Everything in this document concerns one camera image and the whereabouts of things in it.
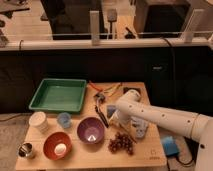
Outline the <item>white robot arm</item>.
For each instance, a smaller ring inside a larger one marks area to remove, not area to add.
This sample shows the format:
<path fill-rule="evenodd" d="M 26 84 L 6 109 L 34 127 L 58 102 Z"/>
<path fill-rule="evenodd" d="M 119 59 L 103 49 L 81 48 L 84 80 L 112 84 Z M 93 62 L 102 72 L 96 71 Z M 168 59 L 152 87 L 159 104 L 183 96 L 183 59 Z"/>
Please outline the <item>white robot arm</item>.
<path fill-rule="evenodd" d="M 195 171 L 213 171 L 213 117 L 183 110 L 146 105 L 130 89 L 115 102 L 111 120 L 127 124 L 131 117 L 142 118 L 199 143 Z"/>

